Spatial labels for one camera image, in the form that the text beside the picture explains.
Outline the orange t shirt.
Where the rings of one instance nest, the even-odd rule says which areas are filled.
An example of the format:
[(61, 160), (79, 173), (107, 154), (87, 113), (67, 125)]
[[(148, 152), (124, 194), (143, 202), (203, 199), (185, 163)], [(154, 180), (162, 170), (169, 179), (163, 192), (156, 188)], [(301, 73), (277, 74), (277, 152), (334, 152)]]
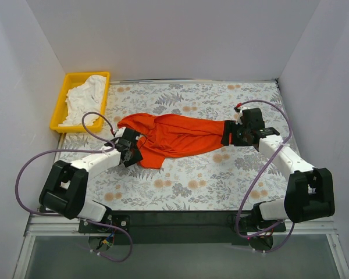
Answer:
[(221, 148), (224, 121), (197, 119), (174, 114), (154, 116), (136, 113), (121, 119), (118, 128), (130, 128), (142, 134), (139, 139), (147, 169), (160, 169), (166, 158), (200, 155)]

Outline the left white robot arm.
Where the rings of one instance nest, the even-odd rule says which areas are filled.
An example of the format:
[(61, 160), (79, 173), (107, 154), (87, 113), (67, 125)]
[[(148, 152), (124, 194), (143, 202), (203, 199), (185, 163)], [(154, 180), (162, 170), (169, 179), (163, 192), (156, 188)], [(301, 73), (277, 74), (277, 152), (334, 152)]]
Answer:
[(87, 198), (88, 182), (107, 169), (129, 167), (143, 160), (137, 146), (140, 133), (120, 128), (97, 153), (72, 162), (55, 162), (40, 194), (40, 204), (67, 219), (89, 219), (99, 232), (112, 225), (110, 208)]

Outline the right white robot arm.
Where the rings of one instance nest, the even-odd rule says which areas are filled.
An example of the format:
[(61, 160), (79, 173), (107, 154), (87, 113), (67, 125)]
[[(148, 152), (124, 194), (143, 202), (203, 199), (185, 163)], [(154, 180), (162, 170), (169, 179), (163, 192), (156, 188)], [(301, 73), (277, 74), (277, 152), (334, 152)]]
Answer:
[(287, 180), (284, 198), (256, 203), (245, 220), (258, 231), (274, 221), (294, 223), (330, 217), (335, 213), (333, 177), (327, 168), (316, 168), (286, 145), (280, 133), (266, 127), (259, 108), (237, 105), (238, 118), (226, 121), (221, 143), (224, 146), (253, 146)]

